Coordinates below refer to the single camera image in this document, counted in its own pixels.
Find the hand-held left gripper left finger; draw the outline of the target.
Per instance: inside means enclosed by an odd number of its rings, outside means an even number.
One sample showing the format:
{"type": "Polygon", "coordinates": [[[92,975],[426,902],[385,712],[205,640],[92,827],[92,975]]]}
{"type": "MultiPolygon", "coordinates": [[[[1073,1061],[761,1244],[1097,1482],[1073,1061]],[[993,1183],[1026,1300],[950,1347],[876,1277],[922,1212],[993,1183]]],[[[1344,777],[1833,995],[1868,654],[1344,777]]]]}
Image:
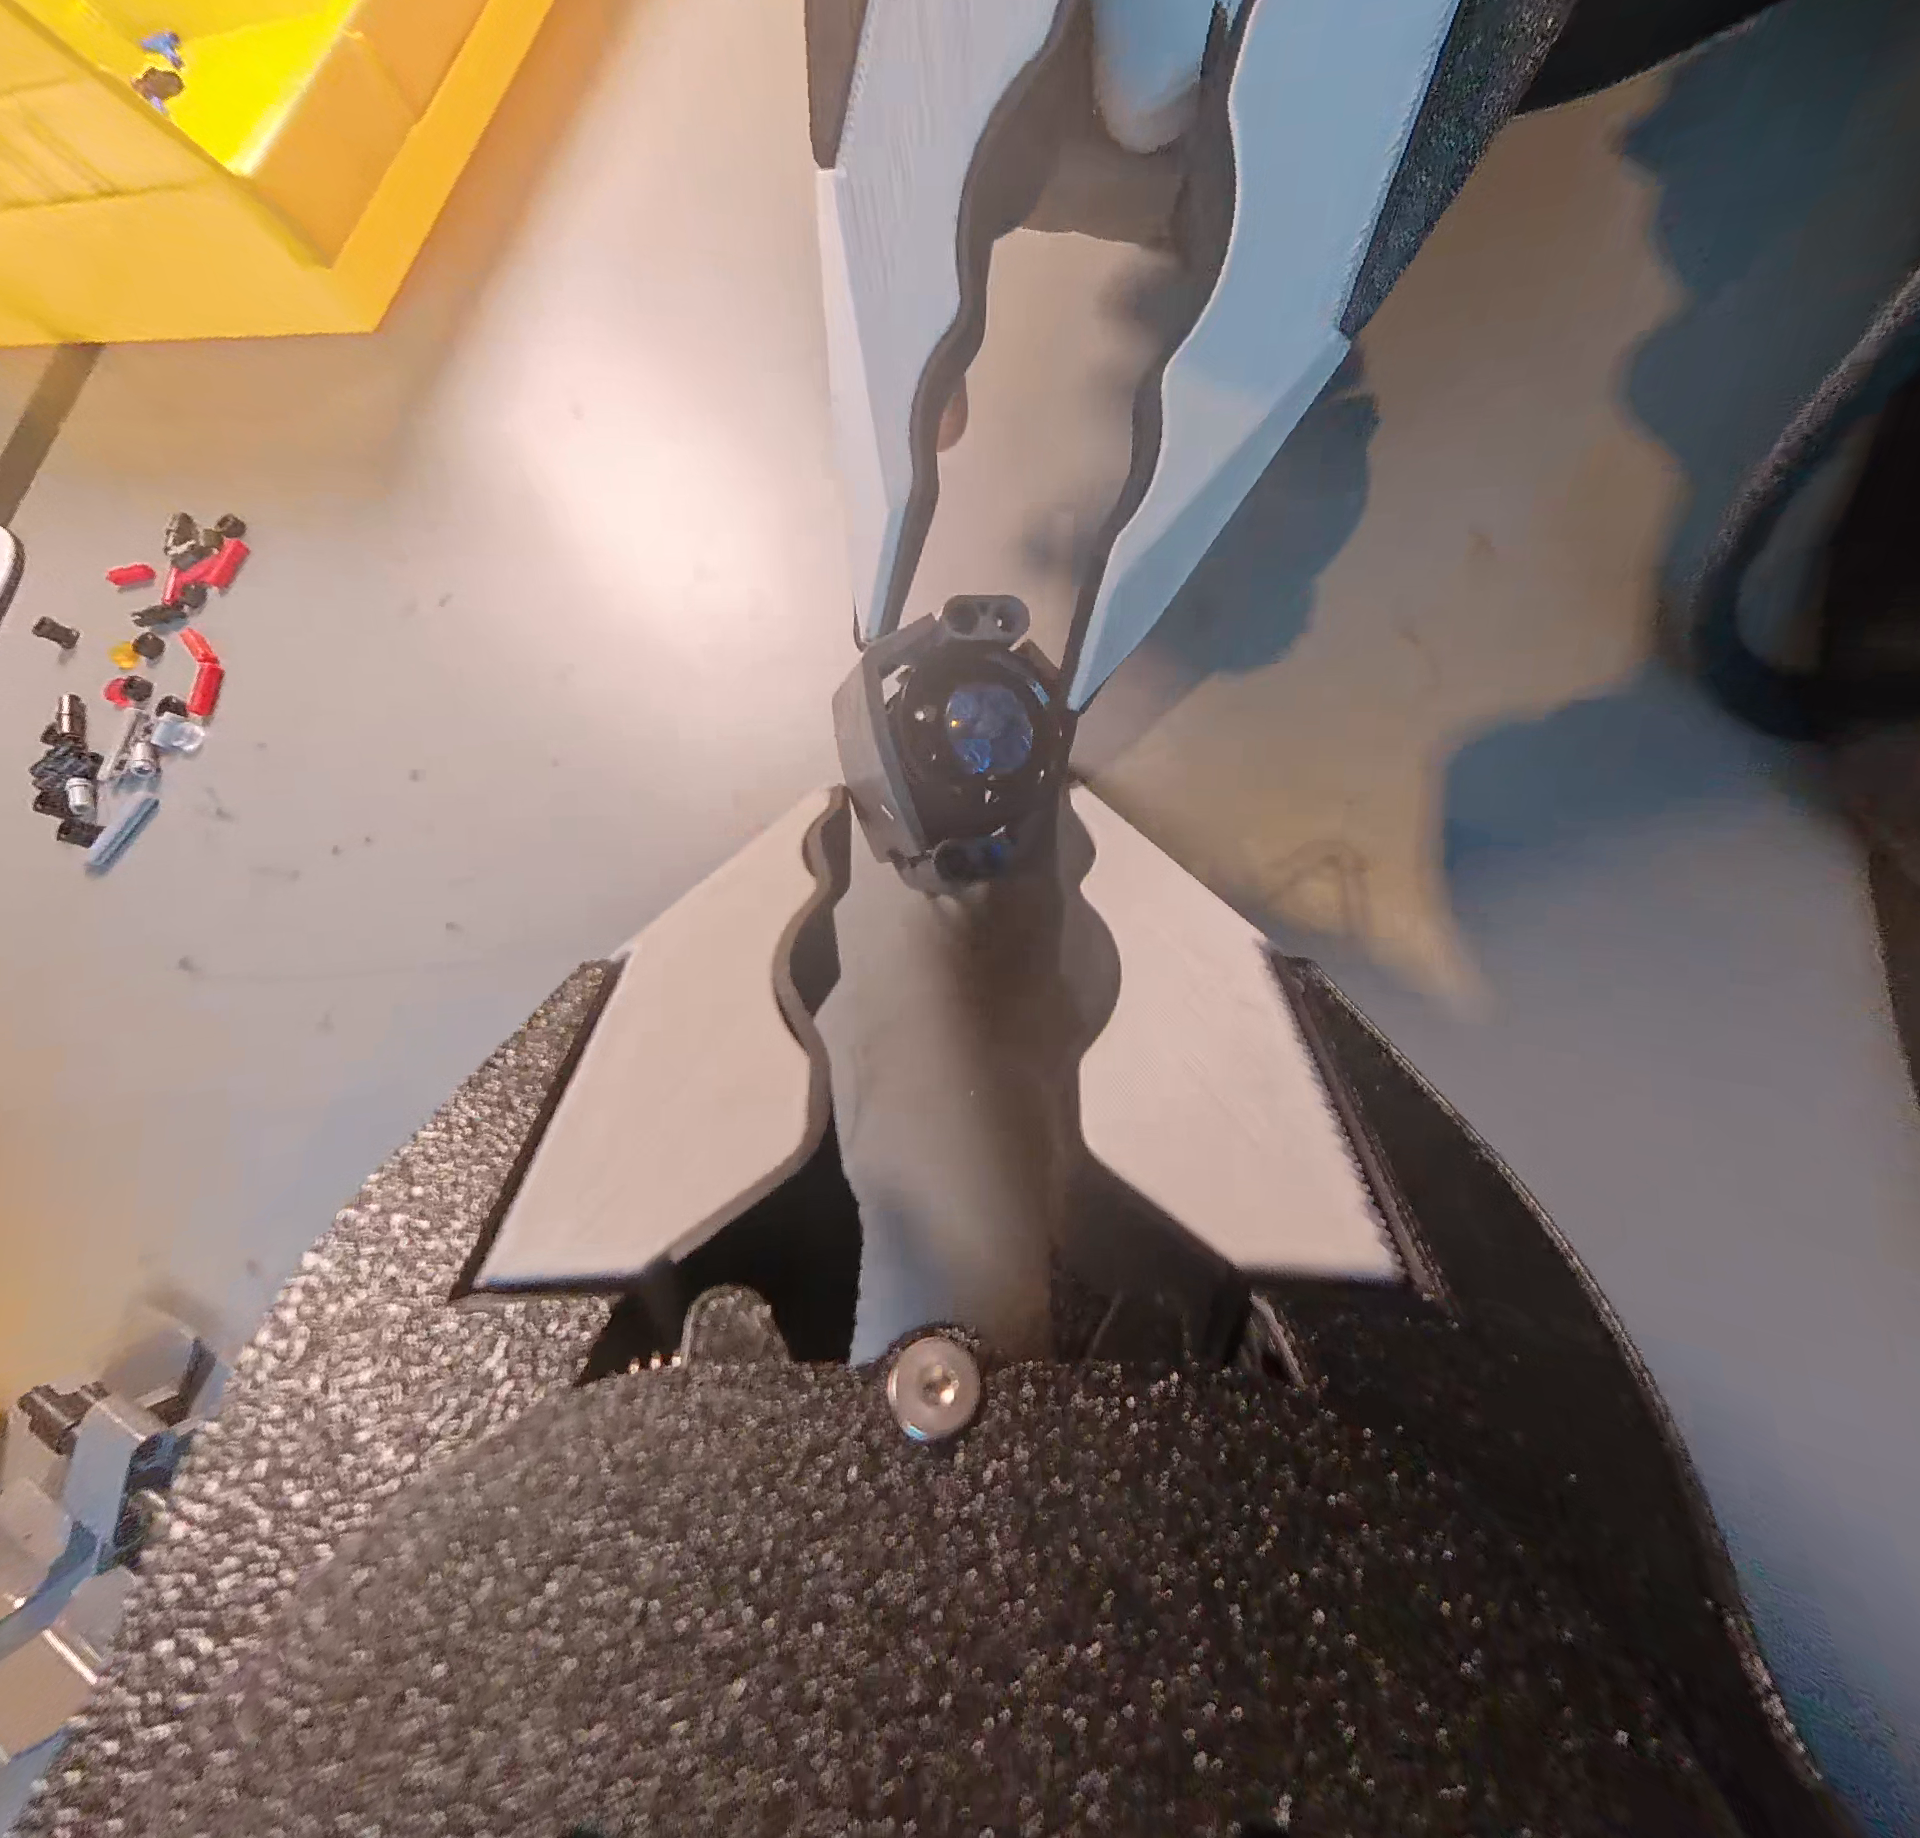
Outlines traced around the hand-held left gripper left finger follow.
{"type": "Polygon", "coordinates": [[[849,795],[804,795],[615,948],[458,1296],[615,1296],[823,1143],[849,795]]]}

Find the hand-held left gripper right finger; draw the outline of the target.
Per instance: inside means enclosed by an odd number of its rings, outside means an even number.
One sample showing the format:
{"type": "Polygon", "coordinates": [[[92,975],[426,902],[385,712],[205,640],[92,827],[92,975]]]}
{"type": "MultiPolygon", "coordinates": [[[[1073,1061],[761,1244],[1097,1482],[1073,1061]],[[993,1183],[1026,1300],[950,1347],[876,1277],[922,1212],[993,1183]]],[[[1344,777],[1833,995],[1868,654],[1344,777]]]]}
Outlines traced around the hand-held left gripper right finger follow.
{"type": "Polygon", "coordinates": [[[1255,926],[1088,789],[1081,894],[1116,1004],[1081,1061],[1097,1166],[1244,1274],[1402,1284],[1405,1266],[1255,926]]]}

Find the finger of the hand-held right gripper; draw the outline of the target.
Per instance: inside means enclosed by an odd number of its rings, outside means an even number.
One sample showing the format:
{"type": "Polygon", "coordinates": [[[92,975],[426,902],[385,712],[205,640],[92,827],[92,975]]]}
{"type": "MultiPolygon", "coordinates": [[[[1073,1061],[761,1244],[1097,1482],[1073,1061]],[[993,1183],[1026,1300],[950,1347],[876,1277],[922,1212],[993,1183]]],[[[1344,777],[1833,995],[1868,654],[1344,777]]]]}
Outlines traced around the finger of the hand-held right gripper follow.
{"type": "Polygon", "coordinates": [[[814,184],[856,636],[903,619],[986,332],[994,146],[1073,0],[814,0],[814,184]]]}
{"type": "Polygon", "coordinates": [[[1351,348],[1344,320],[1462,0],[1244,0],[1194,127],[1207,292],[1140,388],[1135,463],[1070,645],[1088,705],[1351,348]]]}

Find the grey toy eye module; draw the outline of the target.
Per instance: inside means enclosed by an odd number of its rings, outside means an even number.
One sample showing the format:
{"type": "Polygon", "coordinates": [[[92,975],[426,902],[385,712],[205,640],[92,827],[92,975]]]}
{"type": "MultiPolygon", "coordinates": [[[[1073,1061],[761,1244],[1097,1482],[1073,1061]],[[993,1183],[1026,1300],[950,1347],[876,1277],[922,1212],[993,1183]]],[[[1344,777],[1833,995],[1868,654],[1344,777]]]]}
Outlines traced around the grey toy eye module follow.
{"type": "Polygon", "coordinates": [[[834,696],[843,781],[875,857],[932,898],[1048,843],[1072,714],[1013,596],[956,596],[866,646],[834,696]]]}

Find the pile of small toy pieces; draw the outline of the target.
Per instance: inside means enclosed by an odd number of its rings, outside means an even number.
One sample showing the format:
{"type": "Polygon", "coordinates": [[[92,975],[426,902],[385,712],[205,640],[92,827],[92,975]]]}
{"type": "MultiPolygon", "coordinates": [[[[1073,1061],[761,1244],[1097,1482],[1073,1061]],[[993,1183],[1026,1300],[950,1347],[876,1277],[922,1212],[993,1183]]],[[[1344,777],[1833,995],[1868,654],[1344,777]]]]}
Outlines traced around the pile of small toy pieces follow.
{"type": "Polygon", "coordinates": [[[155,827],[170,773],[204,754],[227,660],[214,621],[254,556],[235,514],[174,512],[157,561],[105,570],[107,646],[52,615],[33,640],[61,664],[61,686],[25,763],[31,812],[91,882],[116,874],[155,827]]]}

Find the grey desk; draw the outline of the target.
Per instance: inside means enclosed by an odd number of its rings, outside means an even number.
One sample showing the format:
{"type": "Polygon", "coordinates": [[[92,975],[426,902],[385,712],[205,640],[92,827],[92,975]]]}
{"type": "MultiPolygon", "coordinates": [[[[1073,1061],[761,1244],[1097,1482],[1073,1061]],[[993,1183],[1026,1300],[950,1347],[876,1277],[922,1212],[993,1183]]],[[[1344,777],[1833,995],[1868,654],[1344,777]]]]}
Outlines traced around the grey desk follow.
{"type": "MultiPolygon", "coordinates": [[[[4,625],[4,1397],[250,1331],[578,961],[834,768],[801,0],[562,0],[389,326],[100,355],[4,625]],[[31,812],[107,568],[235,514],[211,743],[31,812]]],[[[1093,712],[1102,795],[1503,1152],[1675,1408],[1771,1655],[1916,1830],[1916,1109],[1860,841],[1659,591],[1916,255],[1916,0],[1513,122],[1093,712]]]]}

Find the grey toy plate assembly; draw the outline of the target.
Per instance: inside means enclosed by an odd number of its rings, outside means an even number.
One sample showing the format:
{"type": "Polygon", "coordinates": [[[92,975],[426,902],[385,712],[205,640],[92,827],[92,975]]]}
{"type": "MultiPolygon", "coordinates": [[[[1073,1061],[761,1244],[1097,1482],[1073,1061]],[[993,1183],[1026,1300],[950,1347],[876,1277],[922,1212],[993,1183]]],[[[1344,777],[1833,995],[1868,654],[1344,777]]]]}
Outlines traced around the grey toy plate assembly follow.
{"type": "Polygon", "coordinates": [[[103,1375],[33,1386],[4,1411],[4,1749],[79,1712],[138,1562],[225,1380],[214,1345],[145,1311],[103,1375]]]}

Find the yellow plastic bin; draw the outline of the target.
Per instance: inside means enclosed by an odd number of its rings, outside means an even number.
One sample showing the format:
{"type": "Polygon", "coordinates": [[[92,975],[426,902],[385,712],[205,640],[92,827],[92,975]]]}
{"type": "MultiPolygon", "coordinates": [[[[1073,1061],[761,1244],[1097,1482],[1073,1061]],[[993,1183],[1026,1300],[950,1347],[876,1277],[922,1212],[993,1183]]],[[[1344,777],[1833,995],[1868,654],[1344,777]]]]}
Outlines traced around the yellow plastic bin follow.
{"type": "Polygon", "coordinates": [[[2,0],[4,346],[376,329],[553,1],[2,0]]]}

